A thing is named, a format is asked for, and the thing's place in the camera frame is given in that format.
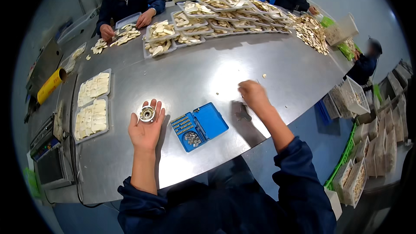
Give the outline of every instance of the wrist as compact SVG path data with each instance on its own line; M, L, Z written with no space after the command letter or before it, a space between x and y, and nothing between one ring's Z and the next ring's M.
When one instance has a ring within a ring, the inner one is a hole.
M134 158L156 158L155 149L134 147Z

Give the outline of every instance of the hand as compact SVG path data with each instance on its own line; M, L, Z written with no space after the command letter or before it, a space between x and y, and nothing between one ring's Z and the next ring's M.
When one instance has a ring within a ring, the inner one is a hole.
M145 101L143 106L148 106L149 102ZM159 140L160 128L165 119L165 109L162 108L162 102L153 99L150 106L155 110L153 122L138 121L135 113L132 113L130 124L128 125L128 135L132 140L134 152L155 152L156 144Z
M152 17L156 15L156 11L153 8L148 9L146 12L138 17L136 27L137 29L147 26L152 21Z
M313 6L309 7L309 12L311 12L312 15L316 15L316 13L317 13L316 8L313 7Z
M241 93L247 105L259 115L259 112L267 110L271 106L266 95L266 90L255 81L243 81L238 84L238 91Z
M106 25L106 24L102 24L100 26L100 32L101 32L101 38L106 42L114 36L113 29L111 28L111 26Z

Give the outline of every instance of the green bag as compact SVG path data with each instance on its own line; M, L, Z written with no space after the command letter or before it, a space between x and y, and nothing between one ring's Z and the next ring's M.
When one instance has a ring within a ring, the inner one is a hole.
M324 18L322 18L322 21L321 21L321 25L325 28L329 27L333 23L335 23L335 21L330 19L327 16L324 16Z
M351 51L348 45L342 43L339 44L337 47L342 52L342 54L344 54L347 60L352 60L354 58L354 53Z

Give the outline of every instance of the green plastic crate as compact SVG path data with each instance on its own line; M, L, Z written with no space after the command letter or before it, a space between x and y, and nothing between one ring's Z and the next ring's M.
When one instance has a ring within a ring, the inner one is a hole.
M351 133L349 134L349 138L346 143L344 152L341 154L340 161L336 165L334 171L332 171L332 174L329 177L329 179L324 184L324 187L326 187L328 190L335 191L334 186L332 185L332 180L334 179L336 173L338 173L338 170L340 169L341 165L345 164L348 161L348 157L351 153L352 148L354 147L353 137L354 137L356 127L357 127L357 123L354 122L354 124L352 125Z

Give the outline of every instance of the white wall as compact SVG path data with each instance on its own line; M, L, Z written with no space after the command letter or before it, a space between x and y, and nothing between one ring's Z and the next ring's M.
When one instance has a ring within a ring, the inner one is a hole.
M311 0L335 19L352 13L359 34L354 42L365 51L368 35L380 41L383 54L374 82L383 80L400 59L410 60L405 39L395 15L386 0Z

